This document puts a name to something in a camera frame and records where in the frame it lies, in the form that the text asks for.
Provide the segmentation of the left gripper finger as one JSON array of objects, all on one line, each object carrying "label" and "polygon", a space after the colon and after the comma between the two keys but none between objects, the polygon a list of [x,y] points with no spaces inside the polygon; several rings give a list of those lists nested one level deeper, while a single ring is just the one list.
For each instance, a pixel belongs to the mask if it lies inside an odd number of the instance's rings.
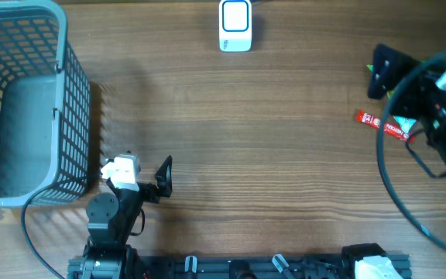
[{"label": "left gripper finger", "polygon": [[165,198],[169,198],[173,192],[172,163],[173,158],[168,156],[155,173],[158,195]]},{"label": "left gripper finger", "polygon": [[132,165],[132,153],[127,151],[120,153],[116,157],[107,158],[106,164],[113,164],[116,167],[127,167]]}]

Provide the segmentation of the Haribo gummy worms bag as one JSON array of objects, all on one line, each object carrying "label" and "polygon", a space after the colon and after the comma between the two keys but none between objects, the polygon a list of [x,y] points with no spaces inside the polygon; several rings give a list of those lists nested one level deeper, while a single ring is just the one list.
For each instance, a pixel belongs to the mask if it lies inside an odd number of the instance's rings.
[{"label": "Haribo gummy worms bag", "polygon": [[371,72],[373,72],[374,70],[373,70],[373,65],[372,64],[368,64],[368,65],[366,65],[367,66],[367,68],[371,71]]}]

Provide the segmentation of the light teal tissue pack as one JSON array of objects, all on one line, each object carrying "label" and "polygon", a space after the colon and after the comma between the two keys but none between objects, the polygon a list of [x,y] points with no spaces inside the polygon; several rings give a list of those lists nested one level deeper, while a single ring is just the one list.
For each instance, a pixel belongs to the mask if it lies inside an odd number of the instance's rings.
[{"label": "light teal tissue pack", "polygon": [[417,122],[416,119],[409,119],[402,116],[396,116],[394,115],[393,118],[398,123],[400,128],[405,132],[409,133],[413,125]]}]

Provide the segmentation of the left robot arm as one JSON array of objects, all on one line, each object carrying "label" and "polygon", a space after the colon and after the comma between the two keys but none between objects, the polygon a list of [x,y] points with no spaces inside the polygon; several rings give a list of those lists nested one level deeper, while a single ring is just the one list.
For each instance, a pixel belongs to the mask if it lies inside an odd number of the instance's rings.
[{"label": "left robot arm", "polygon": [[139,157],[129,151],[108,159],[101,178],[109,193],[95,195],[87,204],[89,237],[77,267],[68,267],[69,278],[149,278],[150,273],[136,249],[127,244],[142,205],[159,203],[173,192],[173,158],[168,156],[154,178],[156,183],[137,181]]}]

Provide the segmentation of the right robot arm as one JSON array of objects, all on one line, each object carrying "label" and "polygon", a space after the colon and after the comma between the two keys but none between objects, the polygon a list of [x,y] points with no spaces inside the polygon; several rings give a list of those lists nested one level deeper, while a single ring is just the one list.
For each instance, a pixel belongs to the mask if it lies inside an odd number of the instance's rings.
[{"label": "right robot arm", "polygon": [[[427,144],[446,166],[446,50],[417,60],[385,44],[373,51],[372,76],[367,95],[389,97],[379,120],[385,126],[391,116],[415,119]],[[446,177],[446,171],[440,175]]]}]

